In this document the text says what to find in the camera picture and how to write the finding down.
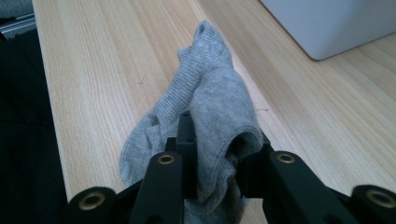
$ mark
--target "gray sock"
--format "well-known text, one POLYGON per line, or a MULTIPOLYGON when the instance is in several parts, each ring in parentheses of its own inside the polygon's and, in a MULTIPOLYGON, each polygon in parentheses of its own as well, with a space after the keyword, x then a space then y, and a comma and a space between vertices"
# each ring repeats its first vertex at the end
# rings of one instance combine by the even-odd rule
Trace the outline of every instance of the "gray sock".
POLYGON ((190 106, 198 143, 198 199, 187 200, 185 223, 237 223, 244 201, 235 165, 259 151, 262 134, 230 51, 206 21, 193 44, 178 53, 180 67, 167 93, 136 125, 120 157, 125 186, 144 177, 149 159, 177 133, 178 117, 190 106))

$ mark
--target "white object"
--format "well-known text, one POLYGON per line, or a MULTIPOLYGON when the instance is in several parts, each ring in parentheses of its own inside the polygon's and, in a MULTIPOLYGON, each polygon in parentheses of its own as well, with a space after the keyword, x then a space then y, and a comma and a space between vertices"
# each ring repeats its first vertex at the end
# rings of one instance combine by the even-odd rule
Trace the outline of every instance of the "white object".
POLYGON ((396 0, 261 0, 316 60, 396 32, 396 0))

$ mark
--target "sock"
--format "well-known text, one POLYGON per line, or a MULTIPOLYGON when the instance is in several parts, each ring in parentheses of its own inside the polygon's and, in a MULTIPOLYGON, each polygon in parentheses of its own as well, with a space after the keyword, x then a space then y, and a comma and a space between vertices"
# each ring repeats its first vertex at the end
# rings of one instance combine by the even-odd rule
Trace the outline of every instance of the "sock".
POLYGON ((149 159, 177 134, 190 108, 198 143, 198 199, 186 200, 185 223, 238 223, 245 201, 235 165, 262 146, 247 87, 233 70, 231 53, 206 21, 192 45, 178 52, 180 67, 166 94, 136 125, 120 156, 126 187, 144 177, 149 159))

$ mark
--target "wooden table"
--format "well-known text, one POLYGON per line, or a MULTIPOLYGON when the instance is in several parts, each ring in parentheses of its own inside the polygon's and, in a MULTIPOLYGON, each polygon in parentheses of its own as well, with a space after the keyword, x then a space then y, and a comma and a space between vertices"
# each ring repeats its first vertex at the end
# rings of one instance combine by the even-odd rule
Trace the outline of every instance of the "wooden table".
MULTIPOLYGON (((396 191, 396 35, 310 60, 258 0, 34 0, 68 199, 123 189, 119 157, 202 20, 232 49, 276 150, 329 187, 396 191)), ((253 201, 244 223, 264 222, 253 201)))

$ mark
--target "dark floor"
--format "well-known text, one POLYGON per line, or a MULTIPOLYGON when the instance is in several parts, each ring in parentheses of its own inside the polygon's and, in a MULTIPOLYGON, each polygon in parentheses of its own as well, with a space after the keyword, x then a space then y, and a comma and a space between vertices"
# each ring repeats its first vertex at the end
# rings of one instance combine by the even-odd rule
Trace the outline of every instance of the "dark floor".
POLYGON ((36 30, 0 41, 0 223, 54 223, 64 180, 36 30))

